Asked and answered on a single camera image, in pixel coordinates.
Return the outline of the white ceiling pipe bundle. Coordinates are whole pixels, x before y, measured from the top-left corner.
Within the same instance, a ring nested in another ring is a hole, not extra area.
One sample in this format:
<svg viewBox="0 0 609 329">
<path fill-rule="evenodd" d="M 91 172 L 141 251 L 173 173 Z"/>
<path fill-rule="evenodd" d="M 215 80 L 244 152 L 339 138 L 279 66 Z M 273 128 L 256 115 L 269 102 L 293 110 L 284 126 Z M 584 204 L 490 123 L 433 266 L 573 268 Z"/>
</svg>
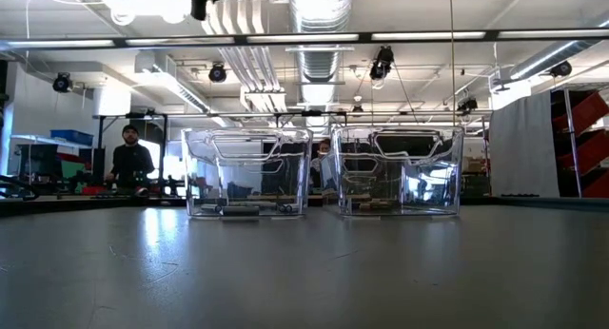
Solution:
<svg viewBox="0 0 609 329">
<path fill-rule="evenodd" d="M 206 2 L 207 34 L 264 34 L 263 0 L 218 0 Z M 227 47 L 220 50 L 224 62 L 241 83 L 240 102 L 254 112 L 286 109 L 285 89 L 273 66 L 269 48 Z"/>
</svg>

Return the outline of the red storage bin rack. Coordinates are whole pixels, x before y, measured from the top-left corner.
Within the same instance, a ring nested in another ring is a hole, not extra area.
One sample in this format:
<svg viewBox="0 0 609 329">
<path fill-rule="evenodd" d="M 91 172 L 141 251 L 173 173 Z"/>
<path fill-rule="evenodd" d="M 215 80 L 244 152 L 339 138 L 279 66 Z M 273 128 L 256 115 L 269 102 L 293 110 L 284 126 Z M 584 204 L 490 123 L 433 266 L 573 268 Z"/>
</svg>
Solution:
<svg viewBox="0 0 609 329">
<path fill-rule="evenodd" d="M 562 197 L 609 199 L 609 129 L 593 125 L 609 115 L 596 90 L 551 93 L 551 120 Z"/>
</svg>

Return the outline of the clear plastic bin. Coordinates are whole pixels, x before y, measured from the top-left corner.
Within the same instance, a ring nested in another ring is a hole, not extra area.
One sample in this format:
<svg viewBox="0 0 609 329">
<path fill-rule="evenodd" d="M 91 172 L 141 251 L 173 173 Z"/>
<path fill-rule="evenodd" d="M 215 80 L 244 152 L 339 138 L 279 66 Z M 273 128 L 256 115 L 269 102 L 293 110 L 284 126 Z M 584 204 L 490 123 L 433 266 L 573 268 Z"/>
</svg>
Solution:
<svg viewBox="0 0 609 329">
<path fill-rule="evenodd" d="M 313 133 L 306 128 L 185 129 L 187 214 L 218 220 L 298 218 L 307 205 Z M 219 214 L 202 204 L 218 204 Z M 293 213 L 281 213 L 291 204 Z"/>
<path fill-rule="evenodd" d="M 343 217 L 456 216 L 464 130 L 444 126 L 341 126 L 333 129 L 332 175 Z M 393 212 L 358 203 L 392 202 Z"/>
</svg>

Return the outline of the white round duct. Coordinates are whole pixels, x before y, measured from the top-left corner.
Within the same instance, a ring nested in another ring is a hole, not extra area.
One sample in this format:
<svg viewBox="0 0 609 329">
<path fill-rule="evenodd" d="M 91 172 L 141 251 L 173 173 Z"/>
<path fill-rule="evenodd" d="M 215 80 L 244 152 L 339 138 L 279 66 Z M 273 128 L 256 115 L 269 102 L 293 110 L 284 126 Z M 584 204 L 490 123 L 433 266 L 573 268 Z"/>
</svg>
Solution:
<svg viewBox="0 0 609 329">
<path fill-rule="evenodd" d="M 166 23 L 179 24 L 190 15 L 191 0 L 101 0 L 111 20 L 119 26 L 130 25 L 138 17 L 157 16 Z"/>
</svg>

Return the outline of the black aluminium rig frame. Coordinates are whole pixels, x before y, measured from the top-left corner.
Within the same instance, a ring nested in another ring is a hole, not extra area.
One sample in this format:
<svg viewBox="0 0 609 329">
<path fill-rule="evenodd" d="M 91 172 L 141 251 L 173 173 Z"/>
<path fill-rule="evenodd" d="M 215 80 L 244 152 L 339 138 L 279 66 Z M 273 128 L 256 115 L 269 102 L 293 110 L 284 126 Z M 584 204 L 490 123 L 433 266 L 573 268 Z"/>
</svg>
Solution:
<svg viewBox="0 0 609 329">
<path fill-rule="evenodd" d="M 318 32 L 168 37 L 0 39 L 0 50 L 94 50 L 609 40 L 609 29 L 488 29 L 405 32 Z"/>
</svg>

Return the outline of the silver ribbed duct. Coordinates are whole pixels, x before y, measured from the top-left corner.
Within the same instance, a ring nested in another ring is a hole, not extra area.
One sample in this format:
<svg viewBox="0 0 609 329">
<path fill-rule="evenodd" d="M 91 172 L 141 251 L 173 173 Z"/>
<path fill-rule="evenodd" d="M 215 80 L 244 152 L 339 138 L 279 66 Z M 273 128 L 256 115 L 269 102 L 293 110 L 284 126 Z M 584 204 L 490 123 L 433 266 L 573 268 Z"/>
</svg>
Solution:
<svg viewBox="0 0 609 329">
<path fill-rule="evenodd" d="M 298 34 L 336 34 L 347 31 L 352 0 L 289 0 L 291 29 Z M 334 101 L 343 54 L 300 47 L 296 62 L 300 96 L 307 110 L 326 111 Z"/>
</svg>

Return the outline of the black background rig frame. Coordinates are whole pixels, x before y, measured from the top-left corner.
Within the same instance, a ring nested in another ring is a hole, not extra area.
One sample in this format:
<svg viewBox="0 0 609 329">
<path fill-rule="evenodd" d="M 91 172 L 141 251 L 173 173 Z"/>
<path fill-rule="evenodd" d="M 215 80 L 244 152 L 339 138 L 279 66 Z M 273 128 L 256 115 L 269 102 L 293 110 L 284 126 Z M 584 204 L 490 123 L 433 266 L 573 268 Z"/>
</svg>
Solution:
<svg viewBox="0 0 609 329">
<path fill-rule="evenodd" d="M 120 115 L 101 115 L 97 114 L 93 116 L 93 119 L 99 121 L 98 128 L 98 145 L 97 148 L 102 148 L 102 139 L 104 138 L 104 132 L 111 127 L 111 124 L 104 125 L 105 120 L 110 119 L 112 122 L 117 120 L 133 120 L 138 122 L 148 122 L 156 119 L 162 120 L 162 137 L 160 143 L 160 153 L 158 157 L 158 181 L 160 184 L 160 192 L 163 192 L 165 186 L 165 162 L 167 143 L 169 139 L 168 128 L 170 120 L 205 120 L 212 121 L 219 127 L 239 127 L 249 121 L 266 121 L 270 122 L 276 128 L 284 128 L 294 117 L 303 119 L 313 118 L 328 118 L 328 124 L 331 126 L 333 123 L 339 126 L 347 126 L 351 117 L 415 117 L 419 115 L 425 116 L 447 116 L 447 111 L 436 111 L 436 110 L 409 110 L 409 111 L 321 111 L 321 110 L 302 110 L 302 111 L 288 111 L 288 112 L 207 112 L 207 113 L 157 113 L 152 110 L 147 112 L 130 112 Z"/>
</svg>

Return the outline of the person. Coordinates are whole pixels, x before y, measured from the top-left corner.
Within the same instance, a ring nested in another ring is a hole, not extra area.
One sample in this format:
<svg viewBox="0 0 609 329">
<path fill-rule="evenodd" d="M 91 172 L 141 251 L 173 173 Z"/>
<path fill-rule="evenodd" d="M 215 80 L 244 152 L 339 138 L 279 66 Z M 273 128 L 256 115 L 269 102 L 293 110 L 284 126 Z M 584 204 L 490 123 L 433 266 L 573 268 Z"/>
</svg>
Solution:
<svg viewBox="0 0 609 329">
<path fill-rule="evenodd" d="M 149 150 L 139 144 L 139 132 L 133 125 L 122 129 L 124 143 L 114 148 L 112 153 L 112 168 L 104 181 L 116 184 L 119 188 L 136 189 L 154 170 L 154 164 Z"/>
<path fill-rule="evenodd" d="M 332 175 L 331 159 L 327 157 L 330 152 L 330 140 L 323 139 L 318 144 L 317 156 L 310 163 L 310 193 L 323 195 L 335 189 Z"/>
</svg>

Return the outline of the blue storage crate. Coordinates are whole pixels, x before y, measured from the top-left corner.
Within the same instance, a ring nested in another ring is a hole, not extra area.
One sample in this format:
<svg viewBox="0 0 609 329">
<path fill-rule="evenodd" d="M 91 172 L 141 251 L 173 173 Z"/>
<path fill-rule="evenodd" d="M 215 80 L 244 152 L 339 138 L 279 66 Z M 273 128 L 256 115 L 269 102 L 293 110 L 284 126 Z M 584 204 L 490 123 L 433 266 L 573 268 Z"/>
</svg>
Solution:
<svg viewBox="0 0 609 329">
<path fill-rule="evenodd" d="M 49 134 L 51 138 L 86 146 L 92 146 L 94 140 L 93 135 L 73 129 L 52 129 Z"/>
</svg>

